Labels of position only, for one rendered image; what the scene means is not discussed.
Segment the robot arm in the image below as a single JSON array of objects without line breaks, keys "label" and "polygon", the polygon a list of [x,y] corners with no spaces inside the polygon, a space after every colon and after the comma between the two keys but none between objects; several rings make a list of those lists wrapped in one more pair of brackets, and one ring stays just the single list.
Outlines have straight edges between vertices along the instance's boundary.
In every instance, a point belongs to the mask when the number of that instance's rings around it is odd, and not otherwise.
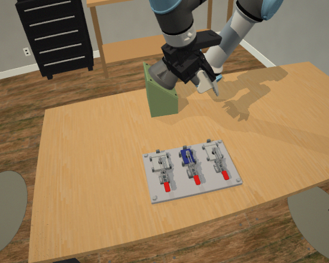
[{"label": "robot arm", "polygon": [[[212,30],[196,33],[192,11],[205,1],[149,0],[167,44],[173,47],[183,47],[192,42],[197,35],[197,42],[190,51],[202,51],[201,49],[210,47],[204,55],[218,82],[223,77],[220,73],[223,71],[224,62],[253,25],[271,19],[283,0],[237,0],[236,11],[220,34]],[[160,86],[172,90],[178,77],[168,71],[164,58],[165,56],[150,66],[148,73]]]}]

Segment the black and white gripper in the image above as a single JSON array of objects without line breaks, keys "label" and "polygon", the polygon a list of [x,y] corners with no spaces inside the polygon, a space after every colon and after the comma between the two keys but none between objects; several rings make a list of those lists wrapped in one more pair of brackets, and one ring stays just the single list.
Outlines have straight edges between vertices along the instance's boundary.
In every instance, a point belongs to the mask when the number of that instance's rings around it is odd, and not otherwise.
[{"label": "black and white gripper", "polygon": [[205,55],[200,50],[188,50],[191,49],[196,42],[197,35],[192,42],[183,47],[173,47],[165,43],[161,47],[165,56],[164,62],[168,68],[168,71],[171,71],[174,75],[176,75],[184,82],[184,84],[188,83],[189,80],[195,77],[195,73],[201,67],[202,70],[197,73],[197,77],[200,81],[197,87],[198,93],[204,93],[213,88],[215,94],[219,96],[216,76],[212,67],[207,62]]}]

